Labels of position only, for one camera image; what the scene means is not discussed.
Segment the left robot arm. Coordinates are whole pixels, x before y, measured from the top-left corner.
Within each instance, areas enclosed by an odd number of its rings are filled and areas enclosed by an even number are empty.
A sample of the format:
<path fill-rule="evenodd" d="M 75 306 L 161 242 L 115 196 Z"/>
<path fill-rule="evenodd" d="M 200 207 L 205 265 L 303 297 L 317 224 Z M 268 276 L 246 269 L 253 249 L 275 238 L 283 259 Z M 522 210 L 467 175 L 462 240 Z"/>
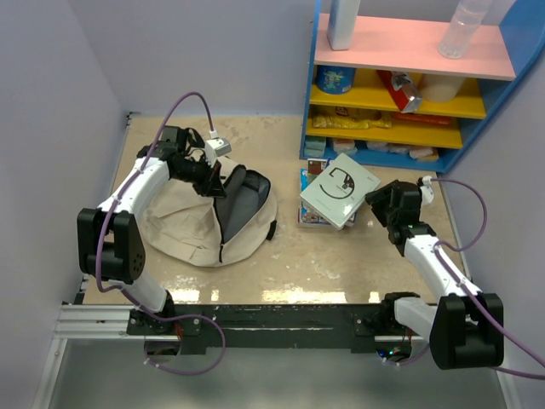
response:
<path fill-rule="evenodd" d="M 79 267 L 94 276 L 100 292 L 120 291 L 146 314 L 157 334 L 175 329 L 172 296 L 145 271 L 146 252 L 138 220 L 155 194 L 171 180 L 190 184 L 204 197 L 224 198 L 219 158 L 231 151 L 216 131 L 204 139 L 195 129 L 165 126 L 136 156 L 119 188 L 97 207 L 77 215 Z"/>

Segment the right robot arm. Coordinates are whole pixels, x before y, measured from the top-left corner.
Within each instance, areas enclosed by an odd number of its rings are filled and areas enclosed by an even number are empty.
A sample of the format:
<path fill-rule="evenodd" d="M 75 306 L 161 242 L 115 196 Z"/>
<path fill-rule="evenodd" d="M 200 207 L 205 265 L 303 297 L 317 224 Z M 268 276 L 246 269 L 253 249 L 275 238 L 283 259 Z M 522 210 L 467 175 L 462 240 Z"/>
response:
<path fill-rule="evenodd" d="M 432 177 L 392 181 L 365 197 L 390 242 L 423 277 L 436 305 L 411 294 L 391 295 L 379 314 L 381 328 L 397 335 L 408 328 L 427 341 L 442 370 L 497 367 L 504 359 L 503 304 L 484 293 L 448 257 L 436 232 L 421 219 L 433 200 Z"/>

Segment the white book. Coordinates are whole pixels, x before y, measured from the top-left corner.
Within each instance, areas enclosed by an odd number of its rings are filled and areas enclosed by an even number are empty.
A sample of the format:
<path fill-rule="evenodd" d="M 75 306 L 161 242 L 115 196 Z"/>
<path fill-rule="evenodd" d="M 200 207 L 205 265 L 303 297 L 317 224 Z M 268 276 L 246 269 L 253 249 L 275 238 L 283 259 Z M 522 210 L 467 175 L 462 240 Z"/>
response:
<path fill-rule="evenodd" d="M 341 153 L 302 189 L 300 198 L 307 208 L 340 230 L 380 183 L 378 177 Z"/>

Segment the beige student backpack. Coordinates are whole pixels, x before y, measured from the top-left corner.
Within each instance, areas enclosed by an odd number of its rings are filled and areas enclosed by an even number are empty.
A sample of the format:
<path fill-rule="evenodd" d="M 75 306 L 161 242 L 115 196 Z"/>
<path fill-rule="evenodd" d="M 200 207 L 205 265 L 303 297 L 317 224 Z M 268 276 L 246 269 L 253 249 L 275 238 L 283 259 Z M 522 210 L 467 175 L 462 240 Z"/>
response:
<path fill-rule="evenodd" d="M 168 181 L 138 220 L 146 242 L 196 267 L 216 268 L 250 257 L 277 226 L 278 203 L 263 174 L 219 158 L 225 198 L 198 195 L 189 183 Z"/>

